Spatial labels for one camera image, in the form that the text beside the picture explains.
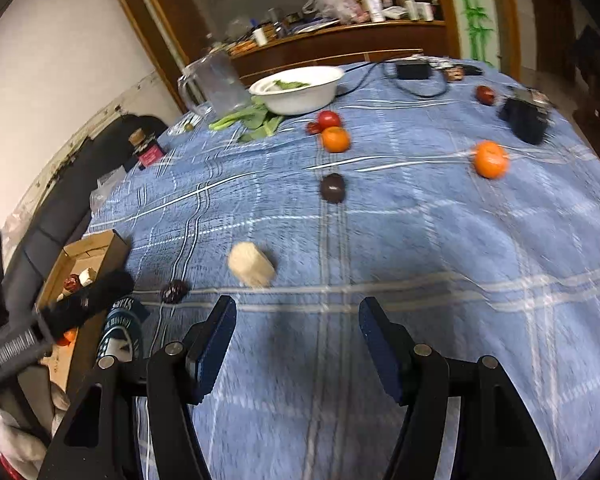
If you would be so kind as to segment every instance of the black clamp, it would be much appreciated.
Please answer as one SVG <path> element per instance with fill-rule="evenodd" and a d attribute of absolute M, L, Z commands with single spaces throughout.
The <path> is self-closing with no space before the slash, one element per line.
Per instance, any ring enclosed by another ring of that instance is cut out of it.
<path fill-rule="evenodd" d="M 461 397 L 452 480 L 555 480 L 538 430 L 495 357 L 442 357 L 390 322 L 376 298 L 365 298 L 358 315 L 385 392 L 408 405 L 385 480 L 434 478 L 449 397 Z"/>
<path fill-rule="evenodd" d="M 160 477 L 210 480 L 187 404 L 199 404 L 213 389 L 235 321 L 234 300 L 221 296 L 182 342 L 144 360 L 100 358 L 51 441 L 38 478 L 142 480 L 134 397 L 147 397 Z"/>

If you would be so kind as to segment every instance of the bottle with red label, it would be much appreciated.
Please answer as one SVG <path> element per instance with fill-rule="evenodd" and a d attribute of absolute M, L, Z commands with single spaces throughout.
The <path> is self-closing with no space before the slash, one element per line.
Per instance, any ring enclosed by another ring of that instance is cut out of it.
<path fill-rule="evenodd" d="M 138 128 L 131 135 L 129 135 L 129 142 L 133 145 L 134 155 L 140 161 L 140 169 L 148 168 L 156 160 L 160 160 L 164 156 L 164 150 L 158 144 L 158 141 L 153 137 L 147 137 L 142 131 L 142 128 Z"/>

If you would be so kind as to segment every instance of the plastic bag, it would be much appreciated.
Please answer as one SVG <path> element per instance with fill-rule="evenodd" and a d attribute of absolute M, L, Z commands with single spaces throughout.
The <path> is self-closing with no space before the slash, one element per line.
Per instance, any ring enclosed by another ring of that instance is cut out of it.
<path fill-rule="evenodd" d="M 92 213 L 96 213 L 102 207 L 111 195 L 113 188 L 122 182 L 125 177 L 125 168 L 120 166 L 117 170 L 98 179 L 98 188 L 91 191 L 91 195 L 89 196 L 89 205 L 91 206 Z"/>
<path fill-rule="evenodd" d="M 302 7 L 302 12 L 316 12 L 317 17 L 336 18 L 344 24 L 365 21 L 365 12 L 356 0 L 309 0 Z"/>
<path fill-rule="evenodd" d="M 13 213 L 7 216 L 0 234 L 2 235 L 2 266 L 6 269 L 20 241 L 29 229 L 33 218 L 33 208 L 28 203 L 18 204 Z"/>

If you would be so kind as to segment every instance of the wooden cabinet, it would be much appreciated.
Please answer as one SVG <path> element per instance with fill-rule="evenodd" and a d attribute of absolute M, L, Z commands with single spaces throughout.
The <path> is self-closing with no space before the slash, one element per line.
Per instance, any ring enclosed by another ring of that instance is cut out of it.
<path fill-rule="evenodd" d="M 445 22 L 395 20 L 343 25 L 273 41 L 232 58 L 245 85 L 289 68 L 380 61 L 423 52 L 452 56 Z"/>

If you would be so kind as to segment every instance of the jar lid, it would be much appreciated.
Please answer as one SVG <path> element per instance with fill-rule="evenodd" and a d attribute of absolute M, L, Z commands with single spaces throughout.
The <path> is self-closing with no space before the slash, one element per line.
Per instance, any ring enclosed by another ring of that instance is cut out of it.
<path fill-rule="evenodd" d="M 138 128 L 131 135 L 129 135 L 129 142 L 131 142 L 136 148 L 140 146 L 145 139 L 146 135 L 144 134 L 144 131 L 142 131 L 142 128 Z"/>

